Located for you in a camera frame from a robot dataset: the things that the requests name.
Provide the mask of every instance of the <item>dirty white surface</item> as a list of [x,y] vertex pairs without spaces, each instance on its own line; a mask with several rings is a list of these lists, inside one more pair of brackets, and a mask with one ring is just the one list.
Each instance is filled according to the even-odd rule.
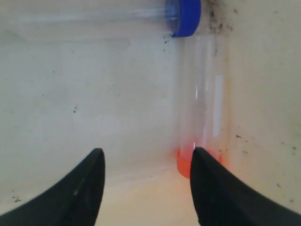
[[[301,213],[301,2],[229,0],[216,7],[223,17],[214,32],[223,23],[229,44],[225,165]],[[178,145],[182,40],[3,40],[1,212],[42,192],[100,146],[108,163],[100,225],[198,225],[189,183],[170,154]]]

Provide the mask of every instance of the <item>test tube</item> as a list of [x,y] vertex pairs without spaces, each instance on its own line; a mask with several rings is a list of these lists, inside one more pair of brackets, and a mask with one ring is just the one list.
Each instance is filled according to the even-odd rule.
[[145,34],[188,37],[200,14],[200,0],[0,0],[5,29],[41,42]]
[[206,149],[219,162],[224,158],[222,128],[229,122],[222,121],[226,115],[224,39],[199,35],[185,40],[177,168],[187,178],[195,147]]

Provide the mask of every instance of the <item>clear plastic tube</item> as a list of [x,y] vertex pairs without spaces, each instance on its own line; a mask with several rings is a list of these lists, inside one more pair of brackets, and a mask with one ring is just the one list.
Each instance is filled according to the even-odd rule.
[[31,41],[93,40],[172,34],[177,0],[1,0],[7,30]]
[[180,112],[180,149],[178,170],[189,178],[195,147],[205,148],[222,161],[224,116],[223,37],[200,35],[187,38],[184,54],[184,78]]

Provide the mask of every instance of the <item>dirt spot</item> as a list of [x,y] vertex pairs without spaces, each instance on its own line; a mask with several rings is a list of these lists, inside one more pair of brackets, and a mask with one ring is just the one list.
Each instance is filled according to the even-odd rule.
[[76,112],[77,112],[77,110],[78,110],[78,107],[77,107],[77,106],[75,106],[75,107],[73,108],[73,113],[76,113]]

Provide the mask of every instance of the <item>blue bottle cap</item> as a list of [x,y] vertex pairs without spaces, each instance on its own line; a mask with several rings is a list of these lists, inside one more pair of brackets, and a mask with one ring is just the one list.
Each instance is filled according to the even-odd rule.
[[201,0],[167,1],[167,21],[173,38],[192,36],[198,28],[200,18]]

